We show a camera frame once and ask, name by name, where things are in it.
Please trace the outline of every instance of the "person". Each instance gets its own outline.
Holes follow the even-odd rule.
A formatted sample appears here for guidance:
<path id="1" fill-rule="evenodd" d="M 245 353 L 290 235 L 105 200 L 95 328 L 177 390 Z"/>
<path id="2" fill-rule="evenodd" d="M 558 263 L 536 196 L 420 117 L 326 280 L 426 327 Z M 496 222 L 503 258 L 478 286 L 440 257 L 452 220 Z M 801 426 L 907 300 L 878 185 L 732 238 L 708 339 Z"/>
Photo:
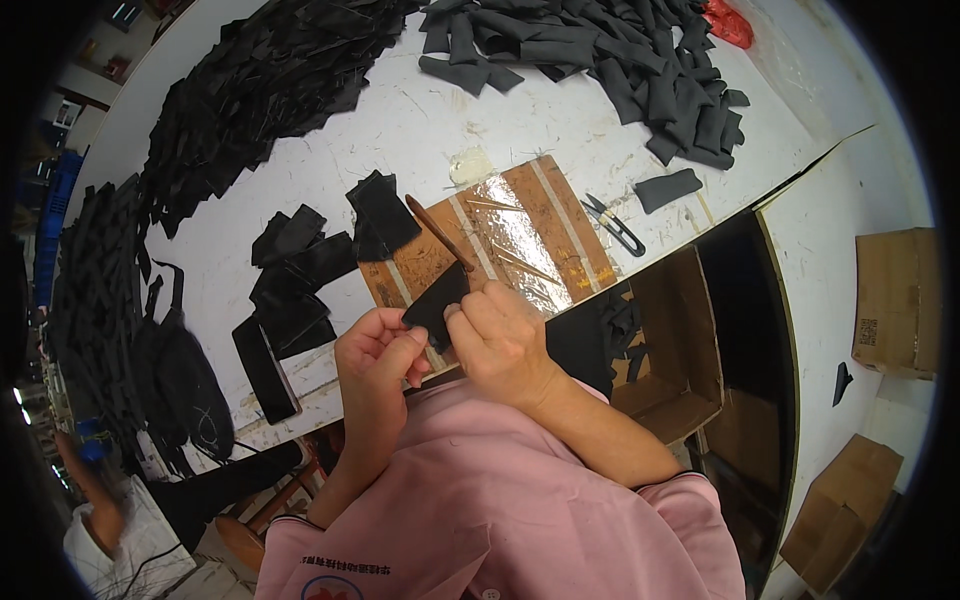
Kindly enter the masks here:
<path id="1" fill-rule="evenodd" d="M 262 599 L 743 598 L 717 493 L 550 359 L 497 281 L 444 311 L 466 379 L 407 398 L 427 332 L 378 308 L 336 342 L 345 447 L 267 531 Z"/>
<path id="2" fill-rule="evenodd" d="M 54 441 L 87 500 L 73 512 L 63 552 L 93 596 L 111 600 L 159 596 L 197 566 L 191 554 L 208 522 L 271 487 L 303 458 L 288 442 L 178 483 L 133 475 L 108 486 L 69 435 L 57 431 Z"/>

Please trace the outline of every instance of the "printed logo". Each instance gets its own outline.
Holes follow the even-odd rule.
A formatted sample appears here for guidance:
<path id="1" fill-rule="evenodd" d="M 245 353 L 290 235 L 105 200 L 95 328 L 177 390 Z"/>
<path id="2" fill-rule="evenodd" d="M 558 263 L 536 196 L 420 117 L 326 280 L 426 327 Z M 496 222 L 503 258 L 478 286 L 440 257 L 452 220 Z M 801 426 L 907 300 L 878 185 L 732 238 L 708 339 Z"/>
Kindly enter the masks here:
<path id="1" fill-rule="evenodd" d="M 303 586 L 300 600 L 363 600 L 360 588 L 336 575 L 314 577 Z"/>

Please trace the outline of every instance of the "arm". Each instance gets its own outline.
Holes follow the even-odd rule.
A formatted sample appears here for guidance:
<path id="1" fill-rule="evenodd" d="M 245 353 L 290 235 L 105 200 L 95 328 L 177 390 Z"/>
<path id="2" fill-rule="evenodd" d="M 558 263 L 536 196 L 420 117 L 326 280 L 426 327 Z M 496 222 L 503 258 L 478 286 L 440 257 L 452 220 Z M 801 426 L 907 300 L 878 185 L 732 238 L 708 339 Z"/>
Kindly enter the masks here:
<path id="1" fill-rule="evenodd" d="M 499 281 L 444 312 L 467 376 L 491 400 L 513 406 L 557 436 L 592 470 L 632 488 L 682 468 L 652 433 L 595 398 L 546 352 L 540 313 Z"/>
<path id="2" fill-rule="evenodd" d="M 84 517 L 86 531 L 104 554 L 113 558 L 113 551 L 120 543 L 120 534 L 123 533 L 127 524 L 120 506 L 100 478 L 93 474 L 83 459 L 77 455 L 70 436 L 57 431 L 54 433 L 54 441 L 57 443 L 57 452 L 63 459 L 63 466 L 93 506 L 93 511 Z"/>
<path id="3" fill-rule="evenodd" d="M 430 363 L 427 333 L 407 331 L 399 308 L 374 308 L 334 344 L 344 403 L 344 451 L 310 503 L 306 518 L 326 529 L 390 463 L 407 421 L 402 382 L 419 387 Z"/>

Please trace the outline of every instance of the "white table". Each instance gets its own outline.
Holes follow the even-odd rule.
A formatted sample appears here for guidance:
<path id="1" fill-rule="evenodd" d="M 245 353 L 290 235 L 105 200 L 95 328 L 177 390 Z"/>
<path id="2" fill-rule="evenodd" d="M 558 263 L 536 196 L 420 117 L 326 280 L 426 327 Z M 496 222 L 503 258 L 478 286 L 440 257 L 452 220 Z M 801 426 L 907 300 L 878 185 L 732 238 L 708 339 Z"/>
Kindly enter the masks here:
<path id="1" fill-rule="evenodd" d="M 68 221 L 79 212 L 84 187 L 119 183 L 142 169 L 148 135 L 169 85 L 209 51 L 221 25 L 261 4 L 199 0 L 170 28 L 108 113 L 84 162 Z M 812 137 L 747 55 L 717 40 L 717 49 L 710 51 L 713 63 L 752 102 L 742 109 L 746 145 L 734 151 L 736 164 L 726 173 L 679 158 L 664 169 L 643 146 L 646 128 L 620 126 L 600 85 L 586 75 L 553 84 L 535 69 L 522 69 L 518 72 L 526 81 L 508 94 L 487 88 L 476 99 L 422 74 L 417 67 L 425 38 L 417 31 L 421 20 L 419 13 L 407 18 L 399 43 L 368 73 L 371 85 L 355 112 L 333 116 L 323 130 L 304 138 L 278 140 L 269 162 L 241 174 L 223 199 L 201 203 L 175 239 L 167 240 L 159 227 L 147 235 L 151 257 L 186 272 L 186 325 L 216 371 L 236 438 L 244 444 L 270 447 L 342 416 L 332 345 L 284 361 L 303 412 L 271 426 L 260 415 L 230 337 L 252 312 L 248 295 L 259 271 L 250 262 L 251 243 L 276 211 L 292 215 L 301 203 L 308 204 L 329 220 L 328 231 L 352 234 L 353 215 L 344 194 L 372 169 L 396 173 L 401 194 L 432 205 L 453 193 L 450 160 L 467 148 L 482 147 L 499 171 L 548 153 L 577 194 L 589 192 L 604 201 L 646 245 L 647 253 L 633 258 L 600 231 L 615 268 L 628 276 L 755 202 L 837 141 Z M 644 215 L 632 184 L 687 167 L 703 189 Z M 159 319 L 169 302 L 170 286 L 165 288 Z M 318 296 L 330 307 L 338 333 L 374 306 L 359 272 L 328 284 Z M 237 448 L 234 458 L 246 452 Z M 187 455 L 195 468 L 211 467 L 198 453 Z"/>

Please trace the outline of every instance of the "fingernail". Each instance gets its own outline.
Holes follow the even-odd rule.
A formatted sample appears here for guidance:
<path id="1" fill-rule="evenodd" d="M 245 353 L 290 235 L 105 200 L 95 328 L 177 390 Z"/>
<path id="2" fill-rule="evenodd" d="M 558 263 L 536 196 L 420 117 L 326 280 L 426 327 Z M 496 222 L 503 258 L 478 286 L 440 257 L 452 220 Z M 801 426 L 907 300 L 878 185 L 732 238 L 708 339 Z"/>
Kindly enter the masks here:
<path id="1" fill-rule="evenodd" d="M 407 335 L 409 335 L 409 336 L 412 337 L 413 339 L 417 340 L 417 343 L 418 343 L 418 344 L 426 344 L 426 338 L 427 338 L 426 329 L 424 329 L 423 327 L 421 327 L 421 326 L 419 326 L 419 325 L 416 326 L 416 327 L 414 327 L 414 328 L 411 329 L 410 331 L 408 331 L 408 332 L 407 332 Z"/>

